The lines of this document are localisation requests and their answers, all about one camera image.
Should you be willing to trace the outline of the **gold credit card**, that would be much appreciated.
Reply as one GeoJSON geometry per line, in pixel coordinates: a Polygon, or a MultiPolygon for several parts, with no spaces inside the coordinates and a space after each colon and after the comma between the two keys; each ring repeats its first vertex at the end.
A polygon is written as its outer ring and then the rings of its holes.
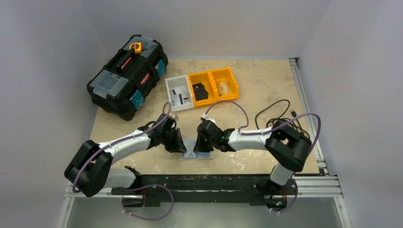
{"type": "Polygon", "coordinates": [[[222,91],[222,95],[227,95],[229,93],[229,87],[226,82],[218,83],[218,90],[222,91]]]}

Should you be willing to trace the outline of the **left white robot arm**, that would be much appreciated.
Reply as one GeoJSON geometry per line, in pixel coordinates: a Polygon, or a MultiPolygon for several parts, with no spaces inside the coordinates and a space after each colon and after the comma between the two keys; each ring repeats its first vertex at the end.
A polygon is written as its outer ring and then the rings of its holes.
{"type": "Polygon", "coordinates": [[[161,114],[156,121],[113,141],[85,141],[65,169],[64,176],[73,184],[74,193],[81,192],[87,197],[104,188],[138,187],[139,172],[131,167],[113,169],[112,165],[136,152],[159,145],[170,153],[187,151],[176,120],[168,114],[161,114]]]}

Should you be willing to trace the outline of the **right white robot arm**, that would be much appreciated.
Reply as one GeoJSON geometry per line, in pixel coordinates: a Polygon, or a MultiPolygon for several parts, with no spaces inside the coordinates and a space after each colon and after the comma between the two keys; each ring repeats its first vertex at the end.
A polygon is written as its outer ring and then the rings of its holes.
{"type": "Polygon", "coordinates": [[[269,184],[284,186],[289,178],[304,168],[307,157],[317,138],[310,140],[304,133],[290,126],[290,121],[277,121],[272,127],[261,130],[220,129],[215,120],[204,115],[197,127],[197,152],[237,152],[241,150],[266,150],[277,165],[269,176],[269,184]]]}

